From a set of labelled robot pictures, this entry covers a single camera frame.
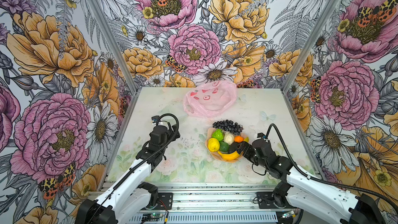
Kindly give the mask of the cream garlic bulb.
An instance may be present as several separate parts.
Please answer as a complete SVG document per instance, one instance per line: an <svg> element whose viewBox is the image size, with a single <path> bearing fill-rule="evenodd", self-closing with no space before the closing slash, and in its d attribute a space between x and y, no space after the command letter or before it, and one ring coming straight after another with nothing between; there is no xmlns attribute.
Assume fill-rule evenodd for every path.
<svg viewBox="0 0 398 224"><path fill-rule="evenodd" d="M235 135L232 134L231 132L225 132L224 133L224 137L223 137L223 141L225 143L231 145L235 141Z"/></svg>

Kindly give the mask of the right aluminium frame post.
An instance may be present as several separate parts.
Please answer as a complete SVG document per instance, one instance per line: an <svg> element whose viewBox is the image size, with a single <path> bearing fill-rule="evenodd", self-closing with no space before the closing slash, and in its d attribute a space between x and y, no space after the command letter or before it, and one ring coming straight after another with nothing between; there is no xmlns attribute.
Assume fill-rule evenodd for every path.
<svg viewBox="0 0 398 224"><path fill-rule="evenodd" d="M334 11L336 5L339 4L341 0L327 0L325 8L320 11L319 18L315 22L314 27L312 28L307 41L305 42L304 47L302 48L300 55L295 62L292 71L289 73L286 81L282 87L282 93L286 94L288 91L289 86L293 83L296 79L301 67L303 66L304 62L306 61L308 55L311 52L313 43L316 41L317 34L321 31L322 27L326 25L329 17Z"/></svg>

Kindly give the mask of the bright green lime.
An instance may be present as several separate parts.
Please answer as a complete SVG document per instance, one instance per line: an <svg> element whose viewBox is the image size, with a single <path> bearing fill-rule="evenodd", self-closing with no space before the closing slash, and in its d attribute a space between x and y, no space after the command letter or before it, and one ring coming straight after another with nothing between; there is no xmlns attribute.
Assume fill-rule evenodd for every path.
<svg viewBox="0 0 398 224"><path fill-rule="evenodd" d="M221 129L217 129L212 133L211 137L222 142L224 139L224 132Z"/></svg>

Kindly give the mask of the right green circuit board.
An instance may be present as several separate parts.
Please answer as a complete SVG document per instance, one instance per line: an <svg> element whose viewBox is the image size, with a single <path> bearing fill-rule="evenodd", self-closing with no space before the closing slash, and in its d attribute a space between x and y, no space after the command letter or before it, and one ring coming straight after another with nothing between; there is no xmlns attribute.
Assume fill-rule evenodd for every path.
<svg viewBox="0 0 398 224"><path fill-rule="evenodd" d="M288 211L281 215L281 218L294 218L296 216L294 211Z"/></svg>

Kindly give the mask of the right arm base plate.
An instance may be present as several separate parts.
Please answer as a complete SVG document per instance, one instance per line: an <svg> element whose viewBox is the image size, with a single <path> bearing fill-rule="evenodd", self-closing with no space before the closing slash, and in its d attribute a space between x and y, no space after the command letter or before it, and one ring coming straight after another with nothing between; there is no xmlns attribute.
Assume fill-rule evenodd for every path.
<svg viewBox="0 0 398 224"><path fill-rule="evenodd" d="M259 209L294 208L288 203L285 196L271 191L257 192L256 200Z"/></svg>

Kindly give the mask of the dark purple grape bunch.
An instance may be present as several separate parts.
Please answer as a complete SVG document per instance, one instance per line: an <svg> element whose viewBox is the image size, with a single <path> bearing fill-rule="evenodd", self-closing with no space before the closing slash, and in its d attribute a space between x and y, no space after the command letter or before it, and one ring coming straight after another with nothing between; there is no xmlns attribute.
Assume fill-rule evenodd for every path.
<svg viewBox="0 0 398 224"><path fill-rule="evenodd" d="M212 124L213 128L221 129L224 132L230 132L235 136L240 136L243 126L232 120L216 121Z"/></svg>

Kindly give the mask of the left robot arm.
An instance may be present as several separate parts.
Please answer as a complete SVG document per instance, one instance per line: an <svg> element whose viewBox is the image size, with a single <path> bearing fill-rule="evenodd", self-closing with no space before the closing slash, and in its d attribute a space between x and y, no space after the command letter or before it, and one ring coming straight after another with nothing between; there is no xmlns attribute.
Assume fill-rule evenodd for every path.
<svg viewBox="0 0 398 224"><path fill-rule="evenodd" d="M136 159L129 169L110 188L95 200L85 200L79 207L75 223L77 224L126 224L142 209L165 210L168 218L170 205L162 200L158 187L145 182L154 169L165 159L165 151L169 144L178 138L179 120L172 125L162 121L165 115L154 116L154 128L149 134L150 139L137 153Z"/></svg>

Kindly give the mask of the aluminium mounting rail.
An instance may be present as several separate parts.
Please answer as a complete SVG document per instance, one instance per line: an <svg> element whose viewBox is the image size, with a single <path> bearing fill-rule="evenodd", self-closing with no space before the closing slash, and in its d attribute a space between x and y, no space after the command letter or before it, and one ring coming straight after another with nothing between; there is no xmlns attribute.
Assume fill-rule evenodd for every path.
<svg viewBox="0 0 398 224"><path fill-rule="evenodd" d="M201 209L207 212L219 212L222 209L226 211L245 211L257 204L256 201L256 193L249 193L247 189L207 189L202 192L174 193L172 209L180 207L182 210Z"/></svg>

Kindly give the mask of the left green circuit board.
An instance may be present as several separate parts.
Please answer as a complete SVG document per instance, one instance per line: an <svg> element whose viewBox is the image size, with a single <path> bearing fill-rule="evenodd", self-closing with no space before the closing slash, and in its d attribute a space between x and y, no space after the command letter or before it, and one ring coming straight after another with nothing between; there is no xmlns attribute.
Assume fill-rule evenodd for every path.
<svg viewBox="0 0 398 224"><path fill-rule="evenodd" d="M163 216L161 214L157 213L152 213L152 214L144 214L141 219L141 224L145 222L157 222L159 219L161 219Z"/></svg>

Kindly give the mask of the yellow banana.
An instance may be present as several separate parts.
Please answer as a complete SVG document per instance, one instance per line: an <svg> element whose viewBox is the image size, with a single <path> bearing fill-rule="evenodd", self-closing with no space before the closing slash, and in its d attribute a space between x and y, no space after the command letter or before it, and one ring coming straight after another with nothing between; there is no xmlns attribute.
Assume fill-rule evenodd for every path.
<svg viewBox="0 0 398 224"><path fill-rule="evenodd" d="M245 140L243 142L248 143L249 142L249 138L245 138ZM225 161L236 160L236 159L238 159L240 157L240 154L237 151L234 152L234 153L231 153L231 154L223 153L223 152L218 151L217 154L220 155L221 158L223 160L225 160Z"/></svg>

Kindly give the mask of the green circuit board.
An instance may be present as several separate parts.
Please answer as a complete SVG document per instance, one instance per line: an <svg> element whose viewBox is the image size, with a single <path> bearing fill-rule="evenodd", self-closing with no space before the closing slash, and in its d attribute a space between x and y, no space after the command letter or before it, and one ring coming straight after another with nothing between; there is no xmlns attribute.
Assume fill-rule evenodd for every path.
<svg viewBox="0 0 398 224"><path fill-rule="evenodd" d="M144 214L141 219L141 224L145 222L157 222L159 219L161 219L163 216L161 214L157 213L152 213L152 214Z"/></svg>
<svg viewBox="0 0 398 224"><path fill-rule="evenodd" d="M296 216L294 211L288 211L281 215L281 218L294 218Z"/></svg>

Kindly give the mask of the aluminium frame post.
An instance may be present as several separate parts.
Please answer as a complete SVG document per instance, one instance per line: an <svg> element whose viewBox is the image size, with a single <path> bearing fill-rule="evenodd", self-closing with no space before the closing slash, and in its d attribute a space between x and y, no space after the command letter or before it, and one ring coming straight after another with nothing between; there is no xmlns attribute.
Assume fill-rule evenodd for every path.
<svg viewBox="0 0 398 224"><path fill-rule="evenodd" d="M336 5L339 4L341 0L327 0L325 8L320 11L319 18L315 22L314 27L312 28L307 41L305 42L304 47L302 48L300 55L295 62L292 71L289 73L286 81L282 87L282 93L286 94L288 91L289 86L293 83L296 79L301 67L303 66L304 62L306 61L308 55L311 52L313 43L316 41L317 34L321 31L322 27L326 25L329 17L334 11Z"/></svg>
<svg viewBox="0 0 398 224"><path fill-rule="evenodd" d="M102 10L102 5L100 4L100 2L98 0L87 0L87 3L90 6L90 10L91 10L93 16L97 20L102 33L104 34L104 37L110 47L110 50L112 51L113 55L115 56L115 59L121 69L122 74L124 75L125 81L129 87L129 89L131 90L133 95L138 95L139 88L137 87L136 83L134 82L131 72L126 65L126 62L122 56L121 49L114 37L112 29L109 26L107 17Z"/></svg>

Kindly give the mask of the pink plastic bag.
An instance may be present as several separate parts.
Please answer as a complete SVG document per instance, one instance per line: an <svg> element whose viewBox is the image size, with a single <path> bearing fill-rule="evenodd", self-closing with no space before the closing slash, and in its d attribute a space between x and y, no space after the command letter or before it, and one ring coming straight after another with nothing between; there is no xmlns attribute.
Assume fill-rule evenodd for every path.
<svg viewBox="0 0 398 224"><path fill-rule="evenodd" d="M186 93L183 99L183 109L193 117L213 118L231 108L236 99L236 84L219 80L203 84Z"/></svg>

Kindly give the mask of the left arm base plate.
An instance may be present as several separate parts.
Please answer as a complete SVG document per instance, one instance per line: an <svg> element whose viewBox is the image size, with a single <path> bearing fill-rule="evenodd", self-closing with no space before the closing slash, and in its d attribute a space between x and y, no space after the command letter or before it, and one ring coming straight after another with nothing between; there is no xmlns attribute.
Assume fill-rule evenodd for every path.
<svg viewBox="0 0 398 224"><path fill-rule="evenodd" d="M144 202L147 203L141 211L171 210L173 206L173 193L161 192L157 194L145 193Z"/></svg>

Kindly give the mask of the pink peach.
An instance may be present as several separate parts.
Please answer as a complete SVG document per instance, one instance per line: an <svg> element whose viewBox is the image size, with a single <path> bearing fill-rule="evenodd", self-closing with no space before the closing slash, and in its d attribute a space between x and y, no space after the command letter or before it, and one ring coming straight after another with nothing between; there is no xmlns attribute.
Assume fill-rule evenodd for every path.
<svg viewBox="0 0 398 224"><path fill-rule="evenodd" d="M234 142L235 143L241 143L243 142L245 139L242 136L235 136L234 137Z"/></svg>

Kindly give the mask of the black plum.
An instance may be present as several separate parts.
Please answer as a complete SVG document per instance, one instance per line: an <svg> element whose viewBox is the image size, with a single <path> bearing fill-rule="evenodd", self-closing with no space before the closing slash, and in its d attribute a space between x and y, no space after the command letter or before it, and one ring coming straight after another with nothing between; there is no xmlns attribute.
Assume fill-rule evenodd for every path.
<svg viewBox="0 0 398 224"><path fill-rule="evenodd" d="M240 143L236 143L236 142L232 143L232 144L229 146L228 154L231 154L231 153L236 152L236 151L239 149L239 147L240 147Z"/></svg>

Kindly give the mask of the dark green avocado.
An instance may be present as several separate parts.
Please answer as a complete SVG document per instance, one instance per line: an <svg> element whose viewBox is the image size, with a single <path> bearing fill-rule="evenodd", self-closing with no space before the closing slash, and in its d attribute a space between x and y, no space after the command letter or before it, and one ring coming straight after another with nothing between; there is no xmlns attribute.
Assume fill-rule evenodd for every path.
<svg viewBox="0 0 398 224"><path fill-rule="evenodd" d="M223 153L228 153L228 149L229 149L229 144L226 142L220 142L219 143L220 147L219 147L219 151L223 152Z"/></svg>

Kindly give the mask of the pink scalloped plate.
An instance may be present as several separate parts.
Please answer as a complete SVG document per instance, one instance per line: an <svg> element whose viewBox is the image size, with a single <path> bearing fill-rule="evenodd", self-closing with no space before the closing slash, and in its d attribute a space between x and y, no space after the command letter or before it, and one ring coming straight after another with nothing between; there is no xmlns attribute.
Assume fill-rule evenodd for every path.
<svg viewBox="0 0 398 224"><path fill-rule="evenodd" d="M219 161L235 163L243 156L238 153L242 143L249 143L249 136L245 133L233 135L222 129L209 128L205 147L210 155Z"/></svg>

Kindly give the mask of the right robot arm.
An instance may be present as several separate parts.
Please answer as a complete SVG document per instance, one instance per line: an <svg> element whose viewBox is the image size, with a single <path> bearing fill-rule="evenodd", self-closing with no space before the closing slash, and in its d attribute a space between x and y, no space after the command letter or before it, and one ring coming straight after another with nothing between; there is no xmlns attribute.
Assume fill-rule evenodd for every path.
<svg viewBox="0 0 398 224"><path fill-rule="evenodd" d="M252 144L242 142L237 152L280 181L271 193L257 194L259 208L300 208L330 224L385 223L372 197L314 177L288 156L277 155L263 133Z"/></svg>

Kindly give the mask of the yellow lemon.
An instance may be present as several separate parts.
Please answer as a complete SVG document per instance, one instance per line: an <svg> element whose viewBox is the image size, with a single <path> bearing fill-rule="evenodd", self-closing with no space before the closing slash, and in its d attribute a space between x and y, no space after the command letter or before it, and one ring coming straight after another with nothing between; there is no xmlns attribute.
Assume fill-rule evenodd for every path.
<svg viewBox="0 0 398 224"><path fill-rule="evenodd" d="M216 138L208 140L207 148L210 152L218 152L220 149L220 142Z"/></svg>

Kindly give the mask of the left aluminium frame post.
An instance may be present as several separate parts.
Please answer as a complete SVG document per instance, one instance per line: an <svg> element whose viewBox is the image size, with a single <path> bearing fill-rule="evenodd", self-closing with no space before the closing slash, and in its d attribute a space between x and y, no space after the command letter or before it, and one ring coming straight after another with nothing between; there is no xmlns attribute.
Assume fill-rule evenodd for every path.
<svg viewBox="0 0 398 224"><path fill-rule="evenodd" d="M110 50L112 51L113 55L115 56L115 59L121 69L122 74L124 75L125 81L129 87L129 89L131 90L133 95L138 95L139 88L137 87L136 83L134 82L131 72L126 65L126 62L122 56L121 49L114 37L112 29L109 26L107 17L102 10L102 5L100 4L100 2L98 0L87 0L87 3L90 6L90 10L91 10L93 16L97 20L102 33L104 34L104 37L110 47Z"/></svg>

